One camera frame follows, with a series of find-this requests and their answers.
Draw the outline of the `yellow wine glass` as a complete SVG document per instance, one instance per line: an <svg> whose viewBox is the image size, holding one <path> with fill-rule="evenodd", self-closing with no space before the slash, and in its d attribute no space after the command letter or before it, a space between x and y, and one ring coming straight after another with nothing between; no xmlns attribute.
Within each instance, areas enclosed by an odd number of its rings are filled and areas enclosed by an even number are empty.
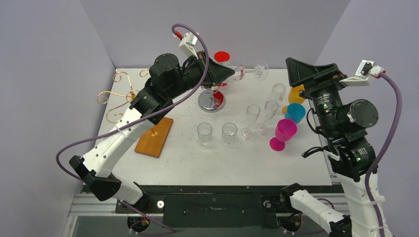
<svg viewBox="0 0 419 237"><path fill-rule="evenodd" d="M288 96L288 102L289 104L297 103L302 105L305 102L305 99L303 97L300 97L300 92L304 91L305 88L303 85L299 85L296 87L291 87L291 90L289 92Z"/></svg>

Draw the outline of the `red wine glass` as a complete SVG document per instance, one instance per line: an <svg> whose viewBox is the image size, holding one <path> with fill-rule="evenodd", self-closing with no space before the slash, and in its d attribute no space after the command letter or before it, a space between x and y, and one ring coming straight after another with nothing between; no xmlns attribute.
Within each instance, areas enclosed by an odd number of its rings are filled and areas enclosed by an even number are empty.
<svg viewBox="0 0 419 237"><path fill-rule="evenodd" d="M228 66L230 64L230 54L226 51L218 51L214 54L214 60L222 65ZM215 91L213 98L217 108L224 105L225 97L220 91Z"/></svg>

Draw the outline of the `blue wine glass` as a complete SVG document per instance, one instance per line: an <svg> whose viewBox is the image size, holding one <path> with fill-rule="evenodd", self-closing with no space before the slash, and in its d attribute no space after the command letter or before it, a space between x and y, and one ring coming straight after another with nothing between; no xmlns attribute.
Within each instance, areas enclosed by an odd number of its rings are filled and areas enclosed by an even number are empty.
<svg viewBox="0 0 419 237"><path fill-rule="evenodd" d="M298 103L291 103L285 110L285 119L293 121L295 124L299 124L305 117L306 109Z"/></svg>

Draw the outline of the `clear glass back gold rack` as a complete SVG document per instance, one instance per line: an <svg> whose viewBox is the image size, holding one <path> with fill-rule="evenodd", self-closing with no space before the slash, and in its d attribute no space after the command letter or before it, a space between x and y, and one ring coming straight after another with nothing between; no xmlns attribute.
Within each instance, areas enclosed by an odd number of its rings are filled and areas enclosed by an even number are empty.
<svg viewBox="0 0 419 237"><path fill-rule="evenodd" d="M281 83L277 83L272 86L269 98L280 103L283 101L285 93L286 87Z"/></svg>

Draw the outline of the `clear glass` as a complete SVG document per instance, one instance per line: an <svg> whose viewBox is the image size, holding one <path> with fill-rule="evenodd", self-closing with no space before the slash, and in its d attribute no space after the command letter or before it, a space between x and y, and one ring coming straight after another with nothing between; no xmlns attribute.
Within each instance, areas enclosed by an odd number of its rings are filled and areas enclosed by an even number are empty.
<svg viewBox="0 0 419 237"><path fill-rule="evenodd" d="M279 108L279 104L276 100L268 100L265 103L264 109L262 111L262 122L256 126L256 132L259 135L265 135L269 131L269 127L267 126L267 122L271 120L277 110Z"/></svg>
<svg viewBox="0 0 419 237"><path fill-rule="evenodd" d="M207 122L202 122L197 126L197 136L201 145L208 146L212 142L212 126Z"/></svg>

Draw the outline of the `pink wine glass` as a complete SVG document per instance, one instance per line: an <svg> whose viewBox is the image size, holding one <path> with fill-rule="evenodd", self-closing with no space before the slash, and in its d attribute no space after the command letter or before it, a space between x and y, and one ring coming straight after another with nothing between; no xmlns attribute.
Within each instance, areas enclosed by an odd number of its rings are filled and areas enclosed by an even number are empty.
<svg viewBox="0 0 419 237"><path fill-rule="evenodd" d="M274 151L282 151L286 142L291 140L297 133L297 124L290 119L281 119L275 128L275 137L269 141L270 148Z"/></svg>

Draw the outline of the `clear glass silver rack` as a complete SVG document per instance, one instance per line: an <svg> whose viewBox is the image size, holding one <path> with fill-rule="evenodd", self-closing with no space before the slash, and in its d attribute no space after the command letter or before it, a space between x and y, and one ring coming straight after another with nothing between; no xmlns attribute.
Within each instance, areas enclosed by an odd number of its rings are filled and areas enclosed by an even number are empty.
<svg viewBox="0 0 419 237"><path fill-rule="evenodd" d="M268 77L269 67L268 64L259 60L253 68L246 69L245 66L239 63L229 62L225 64L228 68L234 70L234 74L230 76L224 83L235 83L241 81L247 74L253 75L258 81L263 81Z"/></svg>

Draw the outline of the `clear etched goblet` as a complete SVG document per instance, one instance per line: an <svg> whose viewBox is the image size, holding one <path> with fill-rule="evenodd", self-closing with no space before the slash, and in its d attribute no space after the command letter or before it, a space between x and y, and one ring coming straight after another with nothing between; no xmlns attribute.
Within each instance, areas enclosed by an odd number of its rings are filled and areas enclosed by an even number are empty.
<svg viewBox="0 0 419 237"><path fill-rule="evenodd" d="M226 123L222 127L222 143L225 146L231 146L235 143L237 138L238 128L233 123Z"/></svg>

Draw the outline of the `clear champagne flute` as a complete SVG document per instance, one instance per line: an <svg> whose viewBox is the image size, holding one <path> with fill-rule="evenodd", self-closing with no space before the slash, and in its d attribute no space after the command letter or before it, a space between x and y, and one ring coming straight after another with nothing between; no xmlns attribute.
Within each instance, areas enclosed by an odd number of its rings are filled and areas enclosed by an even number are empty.
<svg viewBox="0 0 419 237"><path fill-rule="evenodd" d="M247 126L241 130L241 137L243 139L251 139L253 137L253 130L251 126L257 121L260 114L260 107L256 104L250 104L246 110L246 123Z"/></svg>

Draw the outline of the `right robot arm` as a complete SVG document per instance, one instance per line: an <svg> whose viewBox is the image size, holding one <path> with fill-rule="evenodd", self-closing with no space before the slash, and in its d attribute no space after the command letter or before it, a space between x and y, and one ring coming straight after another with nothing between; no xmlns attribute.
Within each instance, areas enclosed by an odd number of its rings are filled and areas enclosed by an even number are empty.
<svg viewBox="0 0 419 237"><path fill-rule="evenodd" d="M300 96L313 103L319 120L315 132L327 141L320 151L330 161L343 188L349 213L325 205L297 183L281 190L279 206L305 214L331 237L391 236L382 211L385 199L377 188L380 156L366 138L367 129L378 121L377 109L365 99L343 104L339 94L348 86L369 85L384 69L363 60L355 75L348 77L336 64L314 66L287 58L286 66L290 86L303 85Z"/></svg>

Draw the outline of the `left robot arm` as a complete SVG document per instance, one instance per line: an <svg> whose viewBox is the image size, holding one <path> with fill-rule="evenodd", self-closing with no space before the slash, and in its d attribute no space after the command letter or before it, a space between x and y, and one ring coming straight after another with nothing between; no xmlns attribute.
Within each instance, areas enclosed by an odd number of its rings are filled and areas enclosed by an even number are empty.
<svg viewBox="0 0 419 237"><path fill-rule="evenodd" d="M149 78L122 118L92 150L74 155L69 165L99 201L111 198L128 203L134 212L147 207L147 198L133 181L116 177L112 170L126 151L176 106L175 98L195 87L211 88L235 71L200 51L181 66L171 53L158 56L148 70Z"/></svg>

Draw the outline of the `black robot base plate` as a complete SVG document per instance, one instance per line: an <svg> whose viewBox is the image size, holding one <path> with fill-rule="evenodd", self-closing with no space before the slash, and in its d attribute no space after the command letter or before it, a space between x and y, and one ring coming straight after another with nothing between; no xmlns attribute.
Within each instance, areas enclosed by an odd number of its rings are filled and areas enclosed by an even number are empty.
<svg viewBox="0 0 419 237"><path fill-rule="evenodd" d="M145 198L133 205L160 215L174 228L275 228L291 225L300 212L285 201L281 186L144 186Z"/></svg>

